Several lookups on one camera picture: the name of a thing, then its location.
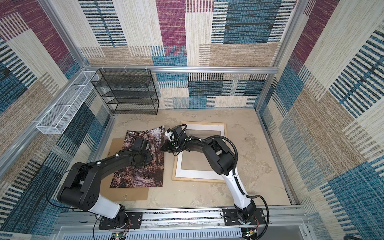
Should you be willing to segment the autumn forest photo print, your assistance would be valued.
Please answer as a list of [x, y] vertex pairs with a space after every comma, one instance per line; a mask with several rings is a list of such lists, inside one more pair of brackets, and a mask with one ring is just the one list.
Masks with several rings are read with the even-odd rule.
[[164, 152], [161, 147], [165, 142], [165, 127], [141, 132], [127, 131], [119, 150], [129, 149], [135, 139], [149, 141], [149, 150], [153, 160], [144, 167], [127, 167], [114, 173], [110, 188], [152, 188], [162, 187], [164, 178]]

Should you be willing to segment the brown cardboard backing board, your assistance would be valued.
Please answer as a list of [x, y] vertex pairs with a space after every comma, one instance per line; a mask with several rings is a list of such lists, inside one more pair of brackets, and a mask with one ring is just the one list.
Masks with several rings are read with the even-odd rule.
[[[112, 139], [109, 150], [107, 151], [106, 157], [111, 157], [116, 152], [123, 149], [124, 139]], [[121, 188], [112, 189], [110, 188], [113, 175], [109, 175], [104, 178], [101, 182], [100, 193], [102, 196], [113, 202], [124, 202], [124, 201], [143, 201], [148, 199], [149, 188]]]

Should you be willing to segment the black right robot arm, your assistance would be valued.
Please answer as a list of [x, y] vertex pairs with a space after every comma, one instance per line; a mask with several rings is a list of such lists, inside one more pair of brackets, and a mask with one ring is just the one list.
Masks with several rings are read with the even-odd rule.
[[206, 157], [212, 170], [223, 177], [234, 199], [235, 209], [241, 224], [249, 224], [257, 209], [255, 202], [247, 197], [237, 171], [238, 151], [228, 138], [210, 136], [201, 139], [186, 134], [187, 125], [179, 125], [165, 132], [166, 137], [161, 150], [177, 155], [184, 151], [200, 152]]

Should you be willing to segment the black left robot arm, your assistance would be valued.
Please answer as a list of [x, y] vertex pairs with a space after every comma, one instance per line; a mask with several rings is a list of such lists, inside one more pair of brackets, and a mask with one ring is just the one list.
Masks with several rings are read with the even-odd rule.
[[144, 167], [153, 160], [150, 143], [142, 138], [135, 139], [133, 146], [115, 155], [83, 164], [78, 162], [70, 169], [57, 199], [60, 203], [84, 212], [102, 217], [99, 229], [122, 229], [130, 220], [126, 208], [100, 193], [101, 182], [107, 176], [127, 167]]

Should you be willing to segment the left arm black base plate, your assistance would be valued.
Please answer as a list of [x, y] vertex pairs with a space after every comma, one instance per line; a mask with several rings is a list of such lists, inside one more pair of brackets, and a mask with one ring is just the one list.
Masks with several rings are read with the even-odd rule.
[[125, 212], [116, 218], [102, 217], [98, 226], [99, 230], [127, 230], [139, 229], [142, 224], [143, 212]]

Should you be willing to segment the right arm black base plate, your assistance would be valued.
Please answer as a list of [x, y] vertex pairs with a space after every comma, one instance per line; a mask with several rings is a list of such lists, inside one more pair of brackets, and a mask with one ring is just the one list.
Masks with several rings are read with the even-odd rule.
[[[244, 223], [238, 219], [236, 209], [221, 209], [220, 215], [224, 218], [226, 226], [244, 225]], [[267, 223], [266, 216], [263, 209], [257, 208], [250, 218], [250, 221], [245, 223], [245, 225], [265, 225]]]

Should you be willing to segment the aluminium mounting rail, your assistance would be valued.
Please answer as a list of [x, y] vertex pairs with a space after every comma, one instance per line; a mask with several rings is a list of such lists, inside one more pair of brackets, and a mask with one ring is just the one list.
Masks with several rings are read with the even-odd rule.
[[100, 220], [85, 212], [63, 213], [52, 240], [315, 240], [302, 206], [271, 206], [265, 225], [226, 226], [220, 208], [136, 209], [143, 212], [139, 229], [99, 230]]

